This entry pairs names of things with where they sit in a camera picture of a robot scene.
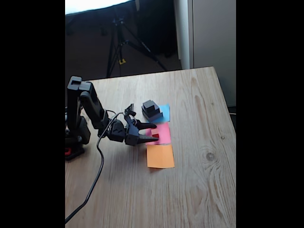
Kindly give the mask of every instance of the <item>orange sticky note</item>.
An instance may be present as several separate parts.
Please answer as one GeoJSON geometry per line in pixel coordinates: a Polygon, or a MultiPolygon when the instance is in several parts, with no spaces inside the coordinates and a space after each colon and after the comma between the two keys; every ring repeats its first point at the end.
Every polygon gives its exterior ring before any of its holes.
{"type": "Polygon", "coordinates": [[[147,166],[151,168],[173,168],[172,145],[147,145],[147,166]]]}

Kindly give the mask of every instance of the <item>tripod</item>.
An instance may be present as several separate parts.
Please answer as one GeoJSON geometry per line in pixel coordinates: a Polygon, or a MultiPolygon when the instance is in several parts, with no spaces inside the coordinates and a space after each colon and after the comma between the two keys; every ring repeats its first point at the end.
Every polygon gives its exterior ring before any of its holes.
{"type": "Polygon", "coordinates": [[[106,77],[107,78],[110,77],[117,60],[118,60],[118,63],[119,63],[119,67],[120,67],[120,65],[122,65],[126,62],[125,59],[123,58],[123,55],[122,55],[122,48],[125,44],[127,44],[130,47],[134,48],[135,50],[141,52],[143,55],[153,59],[165,71],[167,71],[166,67],[150,51],[150,49],[125,25],[124,20],[122,18],[118,18],[115,15],[113,23],[114,23],[114,26],[113,26],[113,29],[112,29],[112,38],[111,38],[110,52],[109,52],[109,58],[108,58],[108,67],[107,67],[107,71],[106,71],[106,77]],[[122,31],[123,26],[138,41],[138,43],[141,45],[141,47],[135,45],[133,42],[131,42],[127,39],[124,39],[124,35],[123,35],[123,31],[122,31]],[[117,31],[117,39],[118,39],[118,45],[117,46],[114,45],[114,36],[115,36],[116,31],[117,31]],[[114,56],[112,58],[113,47],[114,47],[115,53],[114,53],[114,56]]]}

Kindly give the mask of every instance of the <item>wood knot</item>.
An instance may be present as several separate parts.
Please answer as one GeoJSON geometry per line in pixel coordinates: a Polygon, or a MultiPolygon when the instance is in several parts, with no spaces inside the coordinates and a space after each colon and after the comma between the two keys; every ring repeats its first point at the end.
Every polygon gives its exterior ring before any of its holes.
{"type": "Polygon", "coordinates": [[[213,153],[207,153],[206,158],[208,161],[213,161],[214,160],[214,154],[213,153]]]}

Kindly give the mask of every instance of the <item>white wall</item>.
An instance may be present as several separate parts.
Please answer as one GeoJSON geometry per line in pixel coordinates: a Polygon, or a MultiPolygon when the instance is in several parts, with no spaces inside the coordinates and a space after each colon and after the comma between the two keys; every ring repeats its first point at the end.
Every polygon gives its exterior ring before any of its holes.
{"type": "Polygon", "coordinates": [[[190,69],[193,68],[192,0],[174,0],[174,8],[181,68],[190,69]]]}
{"type": "Polygon", "coordinates": [[[236,106],[236,0],[193,0],[194,68],[214,66],[236,106]]]}

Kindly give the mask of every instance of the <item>blue sticky note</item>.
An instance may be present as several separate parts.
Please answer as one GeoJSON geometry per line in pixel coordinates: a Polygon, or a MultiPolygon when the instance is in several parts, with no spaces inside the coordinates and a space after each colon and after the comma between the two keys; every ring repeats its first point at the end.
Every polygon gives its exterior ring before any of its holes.
{"type": "Polygon", "coordinates": [[[170,121],[170,107],[169,104],[160,105],[159,106],[162,112],[162,117],[151,121],[151,123],[161,123],[161,122],[168,122],[170,121]]]}

